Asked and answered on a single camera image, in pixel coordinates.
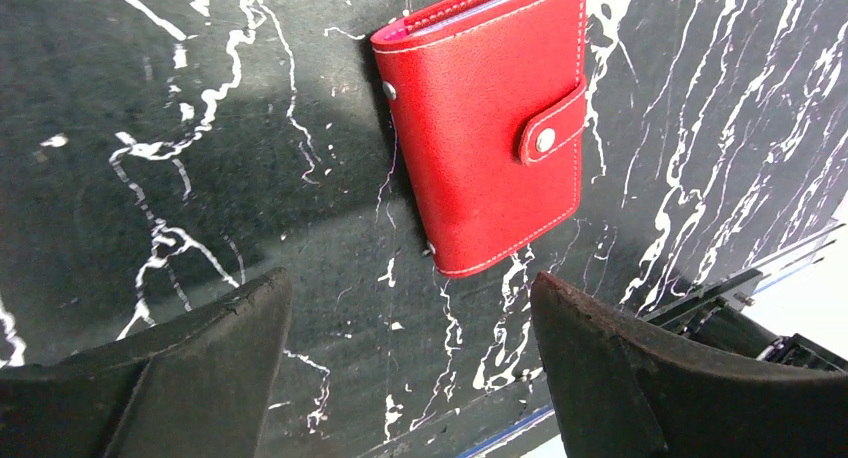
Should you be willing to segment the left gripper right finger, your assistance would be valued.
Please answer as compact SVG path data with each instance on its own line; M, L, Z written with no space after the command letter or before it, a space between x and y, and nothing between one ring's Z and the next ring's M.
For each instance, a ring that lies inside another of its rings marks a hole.
M721 293L637 318L548 273L534 332L570 457L843 457L847 363Z

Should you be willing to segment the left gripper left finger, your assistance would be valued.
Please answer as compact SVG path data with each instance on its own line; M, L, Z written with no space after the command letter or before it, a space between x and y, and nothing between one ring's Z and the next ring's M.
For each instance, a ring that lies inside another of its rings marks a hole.
M292 315L272 269L219 300L1 373L5 457L252 457Z

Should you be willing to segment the red card holder wallet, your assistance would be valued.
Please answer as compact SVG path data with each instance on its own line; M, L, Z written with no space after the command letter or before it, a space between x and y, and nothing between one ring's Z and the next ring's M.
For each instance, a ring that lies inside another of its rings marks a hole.
M370 39L436 269L486 270L579 207L587 0L442 0Z

